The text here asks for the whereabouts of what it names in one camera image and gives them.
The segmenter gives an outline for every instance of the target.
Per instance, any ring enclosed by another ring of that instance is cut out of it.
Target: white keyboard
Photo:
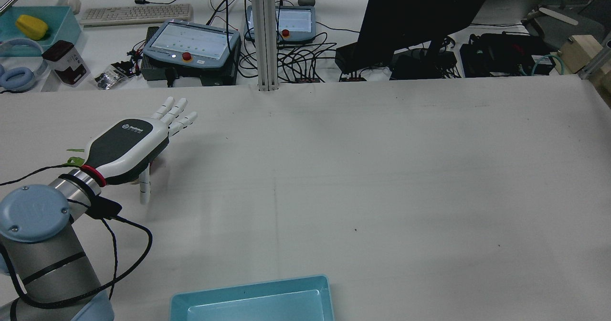
[[[129,6],[91,8],[85,10],[79,21],[83,26],[131,25],[132,23],[156,23],[168,19],[191,20],[191,5]]]

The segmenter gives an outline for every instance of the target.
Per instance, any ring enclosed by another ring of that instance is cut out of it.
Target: headphones
[[[27,45],[31,46],[40,51],[40,54],[44,52],[44,49],[40,46],[39,43],[27,39],[27,38],[15,38],[11,40],[6,40],[5,42],[0,44],[0,52],[11,49],[16,45]],[[11,70],[5,70],[4,67],[0,64],[0,86],[6,90],[10,90],[13,92],[26,92],[26,90],[31,89],[36,82],[36,78],[42,75],[46,70],[47,63],[45,60],[42,60],[39,67],[36,68],[35,71],[31,71],[30,69],[22,66],[19,68],[14,68]]]

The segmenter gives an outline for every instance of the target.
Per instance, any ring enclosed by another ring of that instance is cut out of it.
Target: robotic arm
[[[105,292],[111,283],[102,285],[98,280],[72,222],[82,214],[120,219],[116,215],[120,205],[100,197],[101,187],[131,182],[139,175],[140,184],[148,186],[151,161],[168,146],[170,137],[197,118],[192,112],[177,120],[186,104],[181,99],[174,105],[169,97],[150,118],[116,123],[87,145],[87,159],[79,169],[48,186],[22,186],[0,202],[0,271],[11,275],[19,295],[0,308],[0,321],[114,319]]]

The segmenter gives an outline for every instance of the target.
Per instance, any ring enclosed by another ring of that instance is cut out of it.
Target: blue tray
[[[76,40],[81,35],[81,27],[68,6],[13,6],[0,16],[0,42],[13,38],[26,38],[15,26],[15,21],[22,14],[39,18],[49,25],[46,35],[37,41],[44,50],[51,47],[58,40],[65,40],[66,42],[76,44]],[[40,56],[40,52],[32,47],[20,45],[0,53],[0,57],[6,56]]]
[[[170,321],[334,321],[326,276],[177,293]]]

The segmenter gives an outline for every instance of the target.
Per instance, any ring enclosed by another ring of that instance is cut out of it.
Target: yellow sponge
[[[15,21],[15,26],[31,40],[41,40],[49,26],[39,18],[22,14]]]

